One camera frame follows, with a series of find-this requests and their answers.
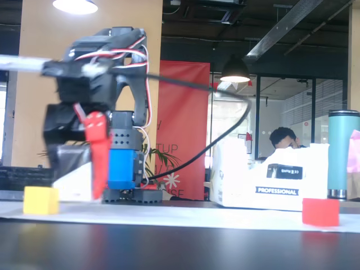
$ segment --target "white box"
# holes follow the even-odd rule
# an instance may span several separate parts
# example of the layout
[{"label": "white box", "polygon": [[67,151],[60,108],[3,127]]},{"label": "white box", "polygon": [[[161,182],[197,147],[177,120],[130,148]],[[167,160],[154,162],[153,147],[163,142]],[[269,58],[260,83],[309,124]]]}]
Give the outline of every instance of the white box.
[{"label": "white box", "polygon": [[[248,170],[241,140],[228,139],[214,149],[210,200],[226,207],[302,211],[303,198],[326,199],[329,145],[278,149]],[[303,167],[303,179],[267,178],[269,164]]]}]

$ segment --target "man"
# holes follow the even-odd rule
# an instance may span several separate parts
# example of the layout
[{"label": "man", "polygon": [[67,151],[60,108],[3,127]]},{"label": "man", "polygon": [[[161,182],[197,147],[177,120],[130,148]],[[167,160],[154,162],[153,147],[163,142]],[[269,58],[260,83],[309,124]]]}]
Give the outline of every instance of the man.
[{"label": "man", "polygon": [[300,144],[300,139],[295,135],[290,128],[278,128],[270,135],[270,141],[276,149],[285,149],[291,147],[293,149],[304,148]]}]

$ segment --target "black table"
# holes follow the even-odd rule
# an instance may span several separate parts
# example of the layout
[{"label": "black table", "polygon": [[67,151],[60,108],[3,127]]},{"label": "black table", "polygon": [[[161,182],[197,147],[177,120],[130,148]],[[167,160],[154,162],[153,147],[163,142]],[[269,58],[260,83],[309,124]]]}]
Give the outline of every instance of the black table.
[{"label": "black table", "polygon": [[[165,205],[213,207],[201,202]],[[360,234],[355,233],[0,219],[0,270],[359,270],[359,255]]]}]

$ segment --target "white paper sheet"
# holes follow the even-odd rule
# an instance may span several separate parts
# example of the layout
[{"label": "white paper sheet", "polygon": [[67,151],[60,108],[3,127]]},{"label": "white paper sheet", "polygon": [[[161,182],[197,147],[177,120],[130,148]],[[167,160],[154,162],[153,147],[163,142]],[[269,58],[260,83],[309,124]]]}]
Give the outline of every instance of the white paper sheet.
[{"label": "white paper sheet", "polygon": [[360,215],[340,214],[340,226],[304,225],[301,212],[166,206],[61,204],[58,215],[23,215],[21,202],[1,202],[3,218],[35,221],[210,227],[248,230],[324,231],[360,233]]}]

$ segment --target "wooden block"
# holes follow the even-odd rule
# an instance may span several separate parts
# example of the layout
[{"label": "wooden block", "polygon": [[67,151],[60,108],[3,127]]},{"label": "wooden block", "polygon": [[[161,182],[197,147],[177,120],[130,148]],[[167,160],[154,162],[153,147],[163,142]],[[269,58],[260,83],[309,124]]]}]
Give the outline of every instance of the wooden block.
[{"label": "wooden block", "polygon": [[51,187],[25,187],[24,214],[54,215],[59,213],[59,190]]}]

